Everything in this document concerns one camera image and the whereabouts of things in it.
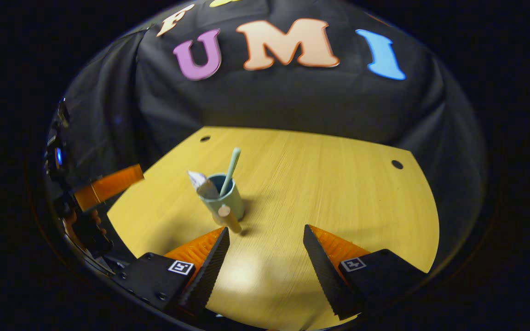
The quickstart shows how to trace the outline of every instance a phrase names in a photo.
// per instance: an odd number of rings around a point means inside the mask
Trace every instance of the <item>wooden stick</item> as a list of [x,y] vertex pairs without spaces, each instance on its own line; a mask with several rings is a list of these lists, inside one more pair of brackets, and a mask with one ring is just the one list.
[[222,217],[226,225],[229,226],[230,230],[232,230],[234,233],[240,233],[240,231],[242,231],[240,224],[238,224],[238,220],[230,211],[229,206],[222,205],[222,207],[218,209],[218,216]]

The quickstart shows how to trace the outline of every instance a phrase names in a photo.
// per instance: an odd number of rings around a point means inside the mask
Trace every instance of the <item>cup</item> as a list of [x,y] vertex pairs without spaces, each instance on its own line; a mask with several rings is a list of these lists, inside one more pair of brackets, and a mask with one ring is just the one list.
[[[214,183],[218,192],[222,189],[225,178],[226,174],[213,174],[208,176],[208,179]],[[230,211],[238,221],[244,216],[244,204],[242,203],[242,199],[240,199],[240,193],[238,193],[238,188],[233,178],[230,180],[230,183],[226,188],[226,193],[223,196],[218,199],[206,199],[200,196],[200,199],[204,205],[208,207],[210,212],[215,215],[218,214],[218,209],[222,207],[222,205],[227,205],[230,207]]]

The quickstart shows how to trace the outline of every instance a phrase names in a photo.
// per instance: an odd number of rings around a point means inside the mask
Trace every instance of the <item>black fabric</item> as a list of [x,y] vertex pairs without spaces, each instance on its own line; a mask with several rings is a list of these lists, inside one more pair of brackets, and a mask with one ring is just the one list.
[[[361,8],[339,0],[251,0],[210,8],[181,4],[152,17],[95,57],[70,85],[67,132],[75,157],[71,184],[141,163],[143,170],[202,126],[248,126],[316,132],[407,149],[418,160],[439,212],[433,269],[463,243],[486,186],[484,142],[467,98],[422,44]],[[177,25],[156,37],[161,22],[194,3]],[[311,68],[277,62],[246,71],[242,23],[265,19],[287,32],[304,17],[327,21],[341,63]],[[222,63],[212,77],[187,80],[173,49],[187,40],[198,65],[206,53],[196,38],[219,28]],[[366,29],[393,41],[406,80],[378,76]]]

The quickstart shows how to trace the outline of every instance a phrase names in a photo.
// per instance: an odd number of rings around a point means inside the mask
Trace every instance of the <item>wooden table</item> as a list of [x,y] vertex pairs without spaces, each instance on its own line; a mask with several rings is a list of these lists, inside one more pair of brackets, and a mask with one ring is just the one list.
[[234,147],[242,149],[234,179],[246,205],[246,234],[230,233],[208,309],[281,331],[346,322],[332,313],[318,283],[302,243],[305,224],[368,251],[390,249],[423,272],[431,268],[439,220],[410,152],[320,134],[210,126],[162,157],[109,211],[136,257],[164,254],[218,228],[186,171],[226,172]]

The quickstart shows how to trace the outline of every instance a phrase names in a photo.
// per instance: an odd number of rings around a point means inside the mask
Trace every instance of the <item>purple letter u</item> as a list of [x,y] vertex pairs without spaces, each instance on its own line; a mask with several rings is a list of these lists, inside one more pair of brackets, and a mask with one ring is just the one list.
[[218,39],[216,39],[219,32],[220,29],[210,30],[204,32],[197,38],[198,41],[204,43],[208,57],[208,62],[201,67],[196,65],[193,58],[191,58],[190,48],[193,41],[189,40],[175,47],[173,54],[175,54],[177,61],[179,61],[181,73],[183,73],[183,76],[187,79],[191,81],[204,80],[218,71],[220,63],[222,62]]

